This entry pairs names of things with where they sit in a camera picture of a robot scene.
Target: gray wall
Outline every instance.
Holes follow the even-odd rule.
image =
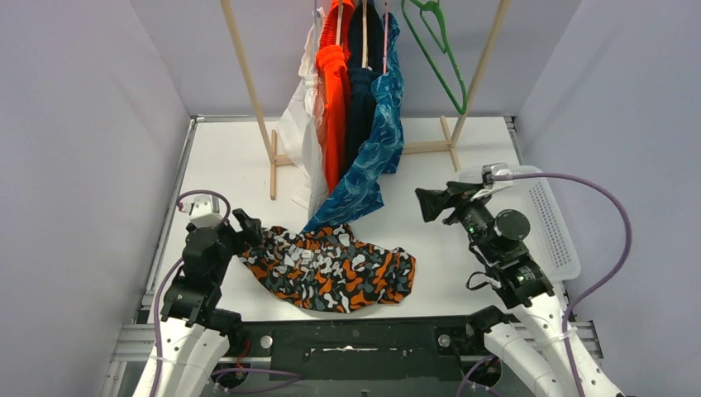
[[[0,394],[97,395],[187,113],[127,0],[0,2],[0,53]]]
[[[131,0],[146,31],[168,65],[191,114],[253,114],[222,10],[217,0]],[[328,11],[330,0],[319,0]],[[479,88],[473,114],[513,115],[524,104],[580,0],[514,0]],[[406,80],[405,116],[455,115],[400,10],[390,1],[402,34],[399,61]],[[443,0],[450,40],[469,84],[498,0]],[[297,69],[313,0],[232,0],[261,106],[277,116],[297,87]],[[429,35],[413,14],[415,25]],[[434,57],[451,84],[447,57]]]
[[[696,0],[584,0],[517,119],[528,163],[598,181],[630,211],[627,265],[579,309],[628,394],[699,395],[699,16]],[[617,259],[622,224],[596,193],[554,184],[579,293]]]

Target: white table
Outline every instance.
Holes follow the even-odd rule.
[[[455,120],[448,119],[451,127]],[[406,142],[443,139],[438,119],[403,119],[403,125]],[[268,122],[267,127],[276,128],[277,122]],[[502,117],[469,118],[458,153],[463,168],[496,162],[518,164]],[[299,309],[274,297],[234,258],[218,308],[241,313],[244,321],[464,315],[489,305],[504,309],[491,289],[472,292],[465,288],[470,274],[484,268],[468,251],[462,228],[444,226],[441,218],[431,223],[421,218],[414,189],[444,189],[446,181],[454,176],[448,152],[404,155],[398,173],[383,175],[379,180],[384,208],[351,224],[358,240],[384,248],[400,246],[416,257],[412,293],[401,304],[375,304],[350,314]],[[307,222],[307,210],[291,200],[300,178],[293,165],[279,167],[278,198],[271,201],[269,162],[257,124],[202,122],[195,133],[181,192],[216,190],[229,199],[233,208],[243,208],[251,217],[260,218],[264,227],[280,225],[298,232]],[[180,257],[187,223],[186,214],[175,214],[158,284]]]

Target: laundry basket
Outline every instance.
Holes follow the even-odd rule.
[[[530,165],[509,165],[508,168],[515,175],[542,172]],[[459,170],[456,180],[481,183],[482,167]],[[494,216],[507,208],[526,215],[531,222],[531,233],[524,243],[551,281],[572,280],[579,275],[582,269],[575,245],[547,179],[514,180],[513,187],[494,194],[487,208]]]

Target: red garment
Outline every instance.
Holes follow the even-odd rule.
[[[348,80],[346,61],[348,51],[348,26],[355,10],[352,0],[343,0],[341,16],[341,43],[336,44],[338,26],[338,1],[334,0],[331,11],[324,23],[319,51],[317,69],[324,78],[326,90],[326,112],[324,125],[326,139],[322,147],[324,152],[324,175],[327,179],[329,193],[341,180],[341,170],[346,168],[346,108],[351,101],[351,83]]]

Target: green hanger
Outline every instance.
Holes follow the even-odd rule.
[[[414,36],[414,39],[417,41],[418,46],[421,48],[421,51],[423,52],[423,56],[425,56],[426,60],[428,60],[428,64],[431,65],[431,69],[433,69],[433,73],[436,74],[438,81],[441,82],[443,89],[448,94],[448,98],[451,99],[451,102],[453,102],[453,106],[455,106],[455,109],[457,109],[459,114],[465,113],[465,110],[467,108],[467,89],[465,88],[465,82],[462,80],[462,76],[460,76],[460,68],[458,67],[457,62],[455,62],[455,57],[453,56],[453,51],[451,50],[451,43],[448,41],[448,33],[446,30],[446,19],[443,17],[443,11],[441,10],[441,5],[438,2],[435,2],[434,0],[429,0],[427,2],[421,2],[420,0],[409,0],[409,2],[411,2],[414,6],[418,7],[418,9],[420,10],[419,15],[421,15],[421,20],[423,21],[423,24],[428,29],[428,32],[431,34],[433,41],[435,41],[436,44],[438,45],[438,49],[441,50],[441,52],[443,54],[448,54],[448,57],[451,59],[451,65],[453,66],[453,71],[455,71],[455,76],[457,77],[458,83],[460,84],[460,90],[462,92],[462,103],[458,103],[457,99],[455,99],[455,95],[451,91],[451,88],[448,87],[448,83],[446,83],[446,80],[443,79],[441,72],[438,70],[438,68],[436,67],[436,64],[431,59],[431,56],[428,54],[428,51],[426,51],[426,47],[422,43],[421,38],[419,38],[416,29],[414,29],[414,26],[412,25],[412,21],[411,21],[411,19],[409,19],[409,15],[407,15],[407,10],[405,7],[406,2],[407,2],[407,0],[402,0],[402,14],[404,14],[404,19],[407,21],[407,25],[409,26],[409,30],[412,31],[412,35]],[[436,20],[438,21],[438,26],[441,29],[440,37],[433,31],[433,28],[431,28],[431,26],[428,24],[427,19],[423,15],[424,12],[431,12],[436,17]]]

